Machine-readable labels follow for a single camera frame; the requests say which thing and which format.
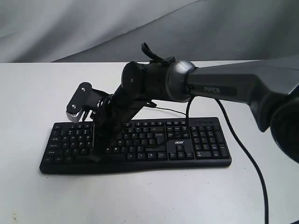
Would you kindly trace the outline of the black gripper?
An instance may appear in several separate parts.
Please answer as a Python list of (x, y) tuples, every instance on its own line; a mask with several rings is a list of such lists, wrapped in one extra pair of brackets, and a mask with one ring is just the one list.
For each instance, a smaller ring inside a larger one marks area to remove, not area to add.
[(119, 87), (114, 94), (104, 99), (93, 116), (91, 128), (92, 147), (89, 159), (94, 162), (108, 162), (105, 152), (110, 143), (151, 99)]

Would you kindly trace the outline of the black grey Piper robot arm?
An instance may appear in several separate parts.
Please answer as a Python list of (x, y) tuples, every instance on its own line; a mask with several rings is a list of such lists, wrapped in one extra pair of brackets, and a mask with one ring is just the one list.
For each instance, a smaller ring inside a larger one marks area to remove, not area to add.
[(184, 103), (206, 97), (247, 104), (261, 132), (270, 130), (278, 147), (299, 160), (299, 58), (233, 63), (198, 68), (171, 59), (129, 62), (121, 85), (97, 109), (93, 121), (108, 140), (151, 100)]

